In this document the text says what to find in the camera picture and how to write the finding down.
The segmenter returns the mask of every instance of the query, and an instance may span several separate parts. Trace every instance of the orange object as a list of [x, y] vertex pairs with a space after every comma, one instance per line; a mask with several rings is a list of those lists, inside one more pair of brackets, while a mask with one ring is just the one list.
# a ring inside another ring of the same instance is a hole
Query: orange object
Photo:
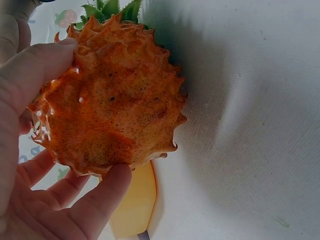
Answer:
[[122, 21], [120, 12], [103, 24], [92, 15], [83, 30], [71, 25], [67, 33], [78, 41], [74, 63], [28, 107], [40, 121], [33, 140], [78, 175], [100, 176], [119, 163], [135, 168], [175, 151], [185, 79], [154, 30]]
[[133, 171], [130, 187], [109, 220], [114, 237], [128, 238], [146, 231], [155, 201], [155, 176], [147, 162]]

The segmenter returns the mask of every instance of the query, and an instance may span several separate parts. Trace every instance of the finger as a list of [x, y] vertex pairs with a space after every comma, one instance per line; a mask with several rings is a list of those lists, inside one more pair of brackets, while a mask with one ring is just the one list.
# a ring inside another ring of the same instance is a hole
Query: finger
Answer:
[[33, 159], [21, 163], [17, 167], [17, 172], [23, 178], [25, 184], [32, 188], [38, 183], [55, 165], [48, 150], [43, 150]]
[[16, 19], [9, 14], [0, 15], [0, 65], [17, 54], [19, 27]]
[[113, 166], [99, 185], [80, 198], [67, 214], [88, 239], [97, 239], [125, 196], [132, 177], [127, 165]]
[[31, 112], [26, 109], [19, 117], [19, 133], [20, 135], [25, 135], [30, 132], [32, 128], [32, 115]]
[[80, 193], [90, 176], [76, 176], [72, 171], [47, 189], [47, 194], [51, 196], [53, 202], [51, 207], [60, 210], [67, 207]]
[[71, 66], [76, 48], [76, 40], [67, 38], [59, 43], [37, 44], [15, 55], [0, 69], [2, 101], [20, 116], [44, 83]]

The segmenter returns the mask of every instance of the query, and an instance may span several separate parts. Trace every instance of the shell spike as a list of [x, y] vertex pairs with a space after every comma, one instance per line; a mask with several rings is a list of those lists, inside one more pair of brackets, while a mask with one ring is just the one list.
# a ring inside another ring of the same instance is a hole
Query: shell spike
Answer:
[[58, 31], [58, 32], [56, 33], [56, 35], [54, 36], [54, 42], [55, 42], [55, 43], [58, 43], [58, 42], [61, 41], [61, 40], [59, 39], [59, 35], [60, 35], [60, 32]]
[[122, 12], [119, 12], [117, 15], [114, 16], [114, 19], [118, 22], [121, 23], [122, 21]]

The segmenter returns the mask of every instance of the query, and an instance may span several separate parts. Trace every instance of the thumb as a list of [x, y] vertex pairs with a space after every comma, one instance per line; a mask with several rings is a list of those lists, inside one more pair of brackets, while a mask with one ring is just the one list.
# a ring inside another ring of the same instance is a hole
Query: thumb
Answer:
[[19, 116], [48, 81], [60, 77], [72, 64], [77, 42], [37, 44], [20, 52], [0, 68], [0, 100]]

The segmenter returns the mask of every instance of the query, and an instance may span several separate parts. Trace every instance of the green leaves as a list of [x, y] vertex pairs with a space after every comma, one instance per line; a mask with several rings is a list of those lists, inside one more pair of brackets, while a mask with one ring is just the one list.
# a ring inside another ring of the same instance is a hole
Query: green leaves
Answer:
[[107, 0], [106, 2], [104, 2], [104, 0], [96, 0], [95, 6], [90, 4], [82, 6], [85, 10], [85, 16], [80, 16], [81, 22], [76, 23], [75, 27], [81, 30], [92, 14], [100, 23], [103, 23], [110, 19], [112, 14], [117, 15], [119, 12], [122, 12], [122, 20], [132, 21], [138, 24], [141, 5], [142, 0], [131, 0], [127, 6], [120, 10], [119, 0]]
[[99, 22], [103, 22], [105, 20], [104, 15], [96, 7], [89, 4], [83, 5], [82, 7], [85, 10], [85, 14], [87, 18], [90, 18], [91, 15], [93, 14]]
[[104, 7], [104, 1], [103, 0], [96, 0], [96, 8], [98, 10], [101, 10]]
[[103, 6], [101, 12], [105, 16], [105, 19], [111, 18], [112, 14], [118, 14], [120, 11], [119, 0], [109, 0]]
[[132, 2], [130, 2], [124, 7], [124, 9], [121, 10], [122, 19], [138, 23], [138, 15], [141, 4], [142, 0], [132, 0]]

